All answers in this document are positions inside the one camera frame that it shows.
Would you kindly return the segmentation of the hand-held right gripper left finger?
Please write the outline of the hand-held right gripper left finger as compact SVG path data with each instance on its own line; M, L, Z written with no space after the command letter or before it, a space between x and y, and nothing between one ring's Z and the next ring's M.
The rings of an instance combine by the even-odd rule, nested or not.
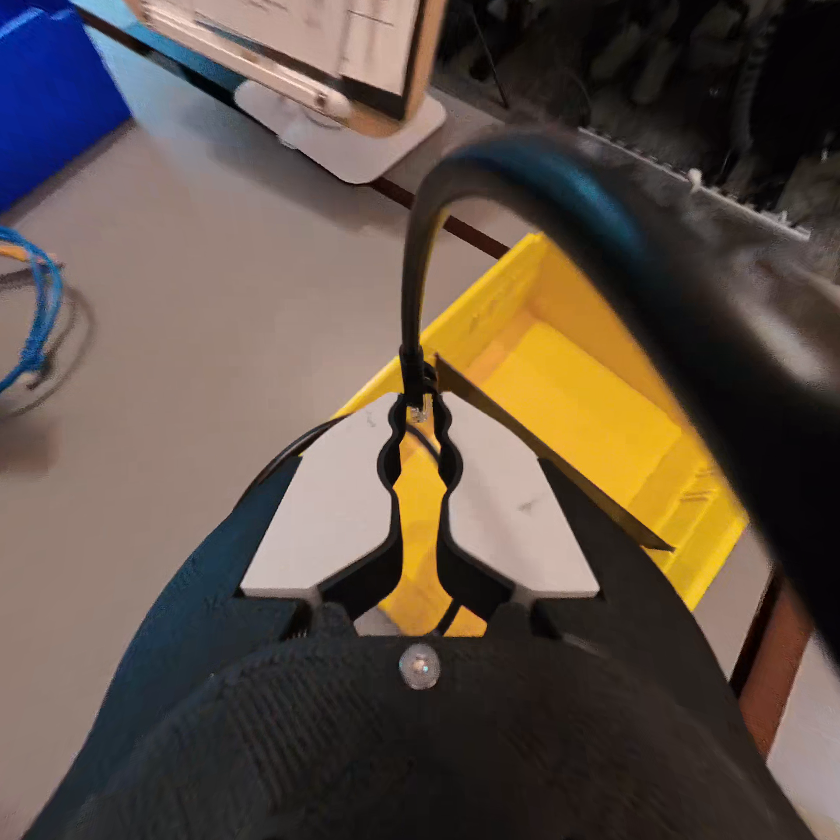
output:
M341 418L299 458L241 583L250 598L337 603L364 614L403 572L395 483L404 396L386 393Z

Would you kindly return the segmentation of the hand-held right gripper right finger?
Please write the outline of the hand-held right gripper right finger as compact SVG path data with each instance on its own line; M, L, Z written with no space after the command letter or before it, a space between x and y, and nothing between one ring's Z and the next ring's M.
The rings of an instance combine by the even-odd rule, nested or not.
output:
M601 586L537 455L498 420L455 394L434 402L437 577L488 621L499 606L591 599Z

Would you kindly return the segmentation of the yellow plastic bin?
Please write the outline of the yellow plastic bin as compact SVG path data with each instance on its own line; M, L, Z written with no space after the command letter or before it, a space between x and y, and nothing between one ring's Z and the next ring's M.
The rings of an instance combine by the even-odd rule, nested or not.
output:
M740 645L755 605L727 627L712 592L748 524L705 446L616 316L542 234L529 234L461 294L423 311L426 357L440 353L585 478L674 550L647 555L692 611L719 660Z

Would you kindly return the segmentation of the grey desk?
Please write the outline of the grey desk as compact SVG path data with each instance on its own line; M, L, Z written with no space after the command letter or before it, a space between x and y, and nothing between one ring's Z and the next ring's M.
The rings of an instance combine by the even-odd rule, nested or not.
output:
M2 708L2 747L34 761L66 698L60 670L98 646L79 622L123 618L174 575L116 667L80 750L21 838L809 837L754 746L697 623L647 561L551 464L539 465L606 596L503 605L481 637L425 636L441 664L410 687L412 639L357 634L337 606L237 593L295 466L247 489L178 570L186 514L253 444L235 365L270 273L175 277L140 256L104 277L93 385L59 488L2 502L2 702L40 667L50 700Z
M805 648L768 766L793 803L838 823L838 670L818 633Z

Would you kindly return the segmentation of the white board stand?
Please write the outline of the white board stand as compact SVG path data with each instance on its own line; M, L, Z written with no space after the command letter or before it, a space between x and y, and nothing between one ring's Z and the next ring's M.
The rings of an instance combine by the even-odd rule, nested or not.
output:
M393 134L371 137L304 108L247 80L234 92L238 108L297 151L354 186L370 184L400 163L445 124L445 106L425 95L419 110Z

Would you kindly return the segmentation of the wooden instruction board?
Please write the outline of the wooden instruction board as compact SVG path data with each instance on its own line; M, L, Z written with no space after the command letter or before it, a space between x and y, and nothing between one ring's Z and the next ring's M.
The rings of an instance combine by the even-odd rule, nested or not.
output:
M388 138L426 98L443 1L129 1L139 21L351 131Z

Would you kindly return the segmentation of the blue plastic bin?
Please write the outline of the blue plastic bin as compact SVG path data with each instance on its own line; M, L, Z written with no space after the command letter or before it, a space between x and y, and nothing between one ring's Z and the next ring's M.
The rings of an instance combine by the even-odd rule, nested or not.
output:
M71 2L1 2L1 211L131 111Z

